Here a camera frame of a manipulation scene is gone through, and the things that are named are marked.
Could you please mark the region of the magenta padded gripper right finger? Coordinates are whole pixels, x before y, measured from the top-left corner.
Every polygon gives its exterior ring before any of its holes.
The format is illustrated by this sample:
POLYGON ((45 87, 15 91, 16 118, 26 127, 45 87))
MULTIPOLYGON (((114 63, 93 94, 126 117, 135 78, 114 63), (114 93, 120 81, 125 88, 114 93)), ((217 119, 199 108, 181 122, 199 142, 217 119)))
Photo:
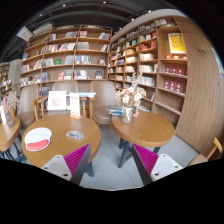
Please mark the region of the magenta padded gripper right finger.
POLYGON ((156 154, 133 144, 132 155, 143 185, 147 185, 182 169, 182 166, 167 154, 156 154))

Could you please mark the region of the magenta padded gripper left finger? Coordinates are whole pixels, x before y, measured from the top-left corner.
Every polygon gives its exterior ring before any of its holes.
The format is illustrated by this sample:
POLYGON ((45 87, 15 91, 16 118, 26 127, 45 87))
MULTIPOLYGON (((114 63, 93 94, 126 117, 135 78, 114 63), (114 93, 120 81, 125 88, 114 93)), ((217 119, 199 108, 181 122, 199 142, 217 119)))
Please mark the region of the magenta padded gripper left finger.
POLYGON ((87 144, 65 156, 55 155, 42 169, 79 185, 90 155, 91 147, 87 144))

